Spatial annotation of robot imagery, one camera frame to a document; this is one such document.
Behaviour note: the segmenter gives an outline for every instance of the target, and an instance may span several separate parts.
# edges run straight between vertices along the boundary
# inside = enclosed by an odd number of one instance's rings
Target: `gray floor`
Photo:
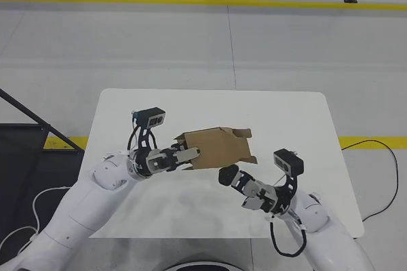
[[[108,87],[320,91],[339,136],[407,136],[407,12],[0,3],[0,86],[67,136],[89,134]],[[0,122],[21,121],[0,100]],[[400,194],[358,239],[376,270],[407,270],[407,150],[396,155]],[[384,206],[395,188],[390,154],[348,150],[345,159],[362,215]],[[68,270],[213,258],[311,269],[267,239],[90,239]]]

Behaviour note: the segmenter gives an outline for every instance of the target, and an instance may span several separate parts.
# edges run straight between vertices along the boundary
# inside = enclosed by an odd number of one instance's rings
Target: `cardboard box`
[[[200,155],[191,160],[192,167],[186,169],[209,169],[227,167],[238,161],[257,164],[247,142],[251,137],[250,129],[215,127],[186,132],[175,140],[180,143],[185,141],[187,148],[197,147],[200,150]]]

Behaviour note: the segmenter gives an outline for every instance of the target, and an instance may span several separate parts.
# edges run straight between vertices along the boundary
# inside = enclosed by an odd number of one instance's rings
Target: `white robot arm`
[[[128,151],[109,155],[84,173],[64,195],[45,229],[22,253],[0,266],[0,271],[62,270],[82,242],[108,222],[138,182],[198,157],[197,148],[182,144],[157,149],[151,128],[163,123],[164,114],[159,108],[135,113],[137,127]],[[134,150],[130,143],[138,129],[139,148]],[[149,136],[155,149],[149,146]]]
[[[277,247],[270,222],[270,235],[276,251],[286,257],[302,252],[315,271],[374,270],[368,257],[341,224],[337,216],[326,208],[317,194],[297,189],[297,176],[303,173],[303,160],[286,149],[274,152],[275,164],[286,174],[283,186],[270,186],[255,180],[237,165],[224,167],[219,182],[246,196],[243,207],[263,210],[272,219],[284,220],[300,249],[293,254]]]
[[[138,182],[155,173],[173,171],[198,157],[197,148],[187,148],[184,144],[157,149],[151,128],[161,125],[164,116],[165,112],[159,108],[134,113],[133,123],[136,119],[137,127],[128,142],[128,151],[105,157],[83,174],[65,194],[47,227],[21,254],[0,266],[0,271],[62,270],[82,242],[108,222]],[[138,148],[134,150],[131,141],[138,129]],[[149,145],[150,136],[154,150]],[[219,182],[247,197],[243,207],[262,209],[285,221],[301,247],[293,254],[281,252],[271,222],[271,238],[277,252],[287,257],[303,252],[315,271],[373,270],[364,252],[318,195],[297,190],[303,161],[285,149],[275,152],[274,159],[286,173],[283,186],[255,180],[237,165],[222,168]]]

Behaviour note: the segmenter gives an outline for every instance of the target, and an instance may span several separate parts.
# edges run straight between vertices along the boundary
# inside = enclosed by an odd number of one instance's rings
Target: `table top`
[[[125,150],[133,110],[160,107],[163,125],[152,129],[159,148],[185,131],[211,127],[250,128],[249,145],[258,164],[238,163],[256,179],[273,184],[283,172],[273,152],[298,153],[305,172],[298,185],[317,192],[352,237],[364,226],[330,116],[326,98],[316,92],[106,89],[98,102],[81,171],[106,153]],[[244,196],[218,183],[217,169],[163,172],[139,183],[113,217],[92,237],[106,238],[268,238],[262,211],[241,207]],[[286,238],[282,221],[276,238]]]

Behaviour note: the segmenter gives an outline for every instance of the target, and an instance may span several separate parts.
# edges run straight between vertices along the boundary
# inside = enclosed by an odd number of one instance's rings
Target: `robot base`
[[[178,264],[164,271],[244,271],[230,264],[219,262],[191,262]]]

